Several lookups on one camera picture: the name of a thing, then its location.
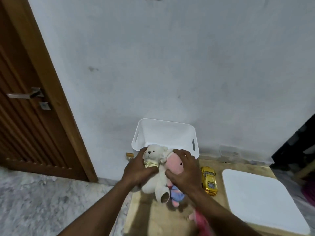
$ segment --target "metal door handle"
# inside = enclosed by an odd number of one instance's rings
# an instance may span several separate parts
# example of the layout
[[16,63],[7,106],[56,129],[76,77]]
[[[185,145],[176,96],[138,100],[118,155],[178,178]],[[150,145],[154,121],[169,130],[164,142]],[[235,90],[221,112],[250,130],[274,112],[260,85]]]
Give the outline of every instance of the metal door handle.
[[40,88],[31,87],[31,93],[8,93],[7,96],[9,98],[23,98],[23,99],[31,99],[34,97],[44,97]]

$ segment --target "forearm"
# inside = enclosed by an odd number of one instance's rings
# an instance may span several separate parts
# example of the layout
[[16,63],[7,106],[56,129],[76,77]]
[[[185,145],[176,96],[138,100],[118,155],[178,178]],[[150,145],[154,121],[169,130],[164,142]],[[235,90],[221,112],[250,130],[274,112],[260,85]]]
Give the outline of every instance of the forearm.
[[195,203],[196,209],[207,218],[216,235],[260,236],[258,232],[212,199],[204,190],[195,190],[188,196]]
[[59,236],[109,235],[131,188],[128,183],[118,182],[106,195],[65,228]]

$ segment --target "stuffed animal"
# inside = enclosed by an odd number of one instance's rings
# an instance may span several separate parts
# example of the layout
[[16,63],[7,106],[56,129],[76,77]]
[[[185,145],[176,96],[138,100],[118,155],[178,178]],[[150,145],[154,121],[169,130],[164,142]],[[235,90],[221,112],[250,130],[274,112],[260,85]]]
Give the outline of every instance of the stuffed animal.
[[160,145],[149,145],[145,154],[143,155],[144,164],[146,167],[159,167],[159,173],[152,176],[142,187],[141,190],[145,194],[155,193],[158,202],[166,203],[169,200],[169,188],[166,186],[167,177],[165,175],[165,168],[162,164],[167,157],[169,150],[167,147]]
[[[179,156],[176,153],[171,152],[167,156],[165,169],[166,170],[169,169],[173,174],[178,175],[184,171],[184,165]],[[171,188],[170,197],[172,199],[172,205],[174,207],[178,207],[179,202],[181,202],[184,199],[185,194],[181,192],[176,186],[174,186],[174,184],[169,179],[167,179],[167,186]]]
[[199,230],[198,236],[212,236],[212,229],[209,226],[207,219],[203,216],[202,213],[195,210],[191,215],[189,215],[190,220],[194,220],[196,226]]

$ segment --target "wooden door frame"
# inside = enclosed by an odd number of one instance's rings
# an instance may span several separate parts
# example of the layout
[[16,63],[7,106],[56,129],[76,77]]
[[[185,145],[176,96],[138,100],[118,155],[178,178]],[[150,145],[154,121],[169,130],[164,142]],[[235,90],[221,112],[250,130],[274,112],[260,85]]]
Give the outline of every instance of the wooden door frame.
[[91,159],[46,49],[28,0],[1,0],[89,181],[98,182]]

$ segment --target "toy car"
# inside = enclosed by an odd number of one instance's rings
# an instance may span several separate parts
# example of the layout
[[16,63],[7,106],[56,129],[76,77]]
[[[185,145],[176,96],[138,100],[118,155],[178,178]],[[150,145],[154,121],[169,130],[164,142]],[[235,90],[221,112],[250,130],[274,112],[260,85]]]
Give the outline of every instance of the toy car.
[[202,173],[202,187],[212,196],[218,193],[217,185],[215,182],[215,171],[210,167],[201,167]]

